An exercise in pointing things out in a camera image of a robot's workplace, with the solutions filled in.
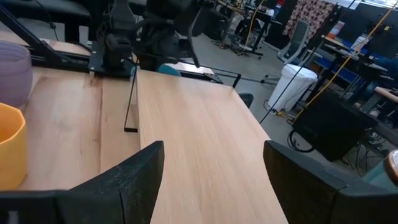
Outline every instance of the yellow cable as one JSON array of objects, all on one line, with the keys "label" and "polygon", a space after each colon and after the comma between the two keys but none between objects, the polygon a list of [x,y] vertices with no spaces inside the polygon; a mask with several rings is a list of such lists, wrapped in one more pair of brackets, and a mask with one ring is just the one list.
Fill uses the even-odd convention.
[{"label": "yellow cable", "polygon": [[[394,4],[392,8],[388,10],[388,12],[381,18],[381,20],[377,23],[377,25],[373,28],[373,30],[368,34],[366,39],[369,39],[373,33],[376,31],[377,28],[381,25],[381,23],[387,18],[387,16],[391,13],[392,9],[395,8],[397,5],[398,1]],[[361,51],[362,47],[358,50],[355,50],[354,52],[357,54]],[[345,60],[345,62],[340,66],[340,68],[337,70],[337,72],[334,74],[334,76],[329,80],[329,82],[305,105],[308,107],[323,91],[325,91],[328,86],[333,82],[333,80],[337,77],[337,75],[341,72],[341,70],[344,68],[344,66],[351,60],[351,57],[353,56],[353,53],[349,55],[349,57]],[[304,109],[302,109],[296,116],[295,120],[303,113]]]},{"label": "yellow cable", "polygon": [[249,36],[250,36],[250,33],[251,33],[251,27],[253,26],[254,18],[256,17],[256,13],[257,13],[257,11],[260,9],[260,7],[262,6],[262,3],[263,3],[264,1],[265,1],[265,0],[262,0],[262,1],[261,1],[261,3],[258,5],[258,7],[256,8],[256,10],[255,10],[254,13],[253,13],[253,16],[252,16],[251,22],[250,22],[248,37],[246,38],[246,42],[244,43],[243,51],[242,51],[241,53],[243,53],[243,52],[245,51],[245,48],[248,46]]}]

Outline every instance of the blue object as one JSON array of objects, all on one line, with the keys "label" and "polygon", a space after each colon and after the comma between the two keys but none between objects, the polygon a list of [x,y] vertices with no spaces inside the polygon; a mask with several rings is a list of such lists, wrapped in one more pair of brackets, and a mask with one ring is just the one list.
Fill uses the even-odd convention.
[{"label": "blue object", "polygon": [[384,168],[384,161],[381,161],[374,169],[368,172],[362,180],[373,184],[375,186],[384,188],[391,192],[396,192],[397,186],[393,183],[390,177],[387,175],[387,172]]},{"label": "blue object", "polygon": [[375,62],[388,70],[387,75],[393,79],[398,78],[398,57],[394,58],[380,58]]},{"label": "blue object", "polygon": [[179,71],[168,65],[161,65],[156,72],[181,77],[181,73]]}]

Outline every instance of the purple bowl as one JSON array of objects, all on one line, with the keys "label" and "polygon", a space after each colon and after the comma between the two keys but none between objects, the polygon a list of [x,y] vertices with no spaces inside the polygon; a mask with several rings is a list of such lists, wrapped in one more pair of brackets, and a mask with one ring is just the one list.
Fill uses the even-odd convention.
[{"label": "purple bowl", "polygon": [[20,107],[32,88],[30,52],[19,44],[0,40],[0,103]]}]

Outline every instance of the yellow cup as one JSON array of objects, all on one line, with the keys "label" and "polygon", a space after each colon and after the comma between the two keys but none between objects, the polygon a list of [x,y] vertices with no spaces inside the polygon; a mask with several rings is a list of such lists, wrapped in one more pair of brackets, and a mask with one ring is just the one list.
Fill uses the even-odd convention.
[{"label": "yellow cup", "polygon": [[21,111],[0,103],[0,190],[22,183],[27,173],[26,123]]}]

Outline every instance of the wooden table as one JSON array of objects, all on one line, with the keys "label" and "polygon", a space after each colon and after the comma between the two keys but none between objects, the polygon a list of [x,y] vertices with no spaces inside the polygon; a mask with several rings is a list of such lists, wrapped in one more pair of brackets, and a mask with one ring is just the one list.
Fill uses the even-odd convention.
[{"label": "wooden table", "polygon": [[152,223],[286,223],[262,148],[269,136],[230,86],[137,74],[141,147],[165,144]]},{"label": "wooden table", "polygon": [[262,160],[269,136],[230,86],[139,70],[127,122],[139,132],[125,133],[129,82],[46,68],[34,76],[21,189],[72,188],[163,140],[152,223],[287,223]]},{"label": "wooden table", "polygon": [[[329,44],[325,44],[325,47],[327,47],[327,48],[333,50],[333,51],[336,52],[336,53],[341,54],[341,55],[344,56],[344,57],[349,57],[349,56],[351,55],[351,52],[346,51],[346,50],[343,50],[343,49],[338,49],[338,48],[336,48],[335,46],[332,46],[332,45],[329,45]],[[351,56],[351,59],[353,59],[353,60],[359,60],[359,57],[353,55],[353,56]],[[380,70],[380,71],[382,71],[382,72],[388,72],[388,70],[387,70],[386,68],[383,68],[383,67],[380,66],[380,65],[376,65],[375,63],[372,63],[372,64],[363,63],[363,65],[365,65],[365,66],[367,66],[367,67],[369,67],[369,68],[374,68],[374,69]]]},{"label": "wooden table", "polygon": [[327,41],[329,41],[329,42],[331,42],[331,43],[333,43],[333,44],[339,45],[340,47],[343,47],[343,48],[345,48],[345,49],[349,49],[349,47],[345,46],[345,45],[344,45],[342,42],[340,42],[340,41],[337,41],[337,40],[335,40],[335,39],[333,39],[333,38],[330,38],[330,37],[324,36],[324,35],[322,35],[322,37],[323,37],[325,40],[327,40]]}]

